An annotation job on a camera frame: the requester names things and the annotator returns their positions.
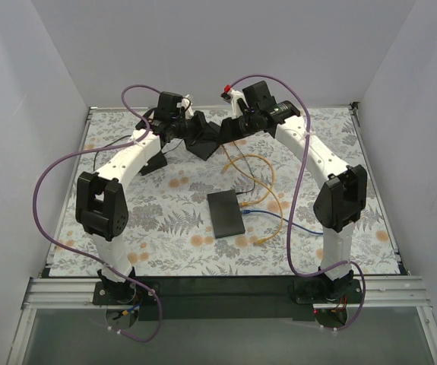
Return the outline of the black network switch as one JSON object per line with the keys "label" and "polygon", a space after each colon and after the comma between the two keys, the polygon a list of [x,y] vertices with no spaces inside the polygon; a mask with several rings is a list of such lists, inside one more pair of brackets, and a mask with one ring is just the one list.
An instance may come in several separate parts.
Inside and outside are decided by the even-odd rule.
{"label": "black network switch", "polygon": [[234,189],[207,195],[215,239],[245,233],[239,202]]}
{"label": "black network switch", "polygon": [[193,144],[187,144],[186,149],[196,157],[206,161],[219,148],[215,141],[196,141]]}

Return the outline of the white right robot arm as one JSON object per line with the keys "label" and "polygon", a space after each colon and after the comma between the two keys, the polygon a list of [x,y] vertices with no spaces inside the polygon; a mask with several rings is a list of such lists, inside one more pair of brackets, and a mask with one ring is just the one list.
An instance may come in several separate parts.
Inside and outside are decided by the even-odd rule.
{"label": "white right robot arm", "polygon": [[316,272],[295,274],[318,283],[322,297],[342,295],[353,280],[351,246],[355,223],[366,206],[366,169],[341,160],[314,134],[306,108],[273,100],[247,106],[243,97],[231,105],[233,115],[221,122],[219,142],[270,132],[301,159],[300,173],[309,172],[317,183],[320,191],[313,211],[323,229],[323,256]]}

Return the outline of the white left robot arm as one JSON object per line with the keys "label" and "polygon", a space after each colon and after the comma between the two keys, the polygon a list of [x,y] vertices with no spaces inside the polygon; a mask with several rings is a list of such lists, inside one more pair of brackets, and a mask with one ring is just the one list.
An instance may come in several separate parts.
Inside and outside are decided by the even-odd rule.
{"label": "white left robot arm", "polygon": [[78,177],[75,218],[97,248],[98,277],[115,301],[128,303],[135,297],[135,267],[122,235],[129,217],[125,190],[138,174],[166,165],[162,148],[174,138],[206,160],[217,149],[218,132],[218,124],[207,122],[202,112],[154,111],[151,119],[138,123],[127,147],[96,171]]}

